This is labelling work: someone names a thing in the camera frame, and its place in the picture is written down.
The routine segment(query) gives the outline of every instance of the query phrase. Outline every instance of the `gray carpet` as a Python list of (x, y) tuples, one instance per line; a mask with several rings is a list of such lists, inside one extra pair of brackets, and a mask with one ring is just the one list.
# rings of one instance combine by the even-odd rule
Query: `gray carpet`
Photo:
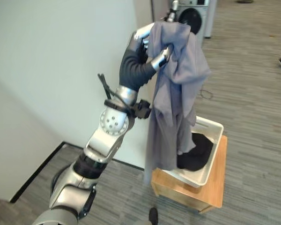
[[(223, 207), (199, 215), (156, 198), (141, 171), (111, 162), (81, 225), (131, 225), (154, 204), (160, 225), (281, 225), (281, 0), (219, 0), (204, 52), (213, 71), (204, 88), (214, 98), (198, 97), (196, 110), (228, 136)], [(51, 177), (77, 151), (62, 149), (15, 204), (0, 202), (0, 225), (29, 225), (44, 211)]]

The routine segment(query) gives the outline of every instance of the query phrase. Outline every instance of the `black object on floor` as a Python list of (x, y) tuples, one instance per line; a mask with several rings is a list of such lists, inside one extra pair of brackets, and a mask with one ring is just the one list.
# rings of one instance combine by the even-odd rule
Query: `black object on floor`
[(150, 209), (149, 212), (149, 221), (151, 222), (152, 225), (157, 225), (158, 224), (158, 212), (157, 208), (153, 207)]
[(203, 134), (193, 133), (192, 140), (196, 147), (177, 156), (177, 167), (179, 169), (197, 171), (203, 168), (209, 159), (214, 144)]
[(237, 3), (253, 3), (253, 0), (238, 0)]

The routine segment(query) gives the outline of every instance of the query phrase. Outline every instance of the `laundry basket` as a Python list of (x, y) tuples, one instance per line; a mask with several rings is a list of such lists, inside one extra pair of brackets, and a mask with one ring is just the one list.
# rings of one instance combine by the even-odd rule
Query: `laundry basket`
[(204, 134), (214, 144), (206, 165), (202, 169), (194, 172), (186, 169), (164, 171), (195, 188), (205, 185), (214, 162), (223, 130), (224, 127), (222, 124), (197, 116), (197, 121), (195, 126), (192, 127), (192, 132)]

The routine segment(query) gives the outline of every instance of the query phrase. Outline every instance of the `wooden stool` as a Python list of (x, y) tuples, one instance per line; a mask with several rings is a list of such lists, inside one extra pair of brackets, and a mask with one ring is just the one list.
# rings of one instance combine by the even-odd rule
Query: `wooden stool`
[(227, 137), (222, 136), (206, 185), (194, 188), (161, 169), (152, 173), (151, 185), (157, 196), (163, 195), (176, 202), (197, 209), (200, 214), (221, 208), (224, 194)]

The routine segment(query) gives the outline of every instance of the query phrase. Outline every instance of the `gray cloth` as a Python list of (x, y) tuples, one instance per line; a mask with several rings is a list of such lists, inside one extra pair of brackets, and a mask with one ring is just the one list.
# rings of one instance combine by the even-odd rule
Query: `gray cloth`
[(195, 147), (191, 125), (196, 122), (193, 104), (210, 69), (191, 27), (177, 22), (155, 22), (151, 29), (148, 56), (155, 57), (173, 45), (169, 62), (158, 73), (150, 116), (145, 182), (159, 167), (177, 167), (177, 154)]

